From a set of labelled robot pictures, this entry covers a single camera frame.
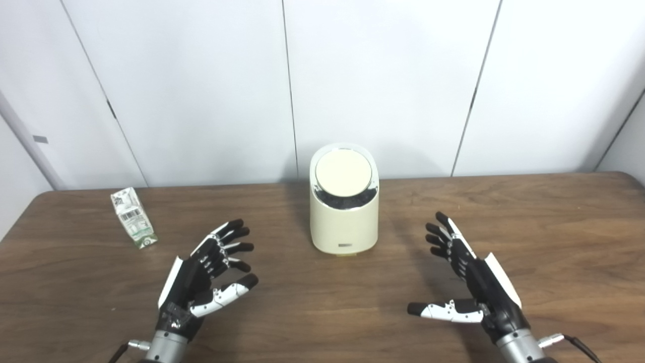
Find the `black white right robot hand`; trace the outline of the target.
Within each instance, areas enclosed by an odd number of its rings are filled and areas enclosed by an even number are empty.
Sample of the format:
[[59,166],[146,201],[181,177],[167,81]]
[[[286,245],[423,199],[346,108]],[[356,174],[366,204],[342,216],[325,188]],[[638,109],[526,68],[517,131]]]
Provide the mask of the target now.
[[518,330],[530,329],[521,299],[494,254],[478,257],[449,216],[438,211],[435,219],[438,224],[425,225],[430,252],[449,262],[471,297],[445,302],[410,302],[407,313],[424,319],[481,324],[493,344]]

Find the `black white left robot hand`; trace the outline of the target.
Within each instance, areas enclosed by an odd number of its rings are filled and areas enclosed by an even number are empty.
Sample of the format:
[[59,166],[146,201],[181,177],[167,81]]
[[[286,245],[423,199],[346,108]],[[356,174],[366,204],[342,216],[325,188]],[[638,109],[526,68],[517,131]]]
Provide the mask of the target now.
[[212,230],[187,258],[176,257],[158,299],[157,331],[191,342],[205,317],[252,290],[260,279],[235,253],[253,251],[241,242],[250,230],[242,219]]

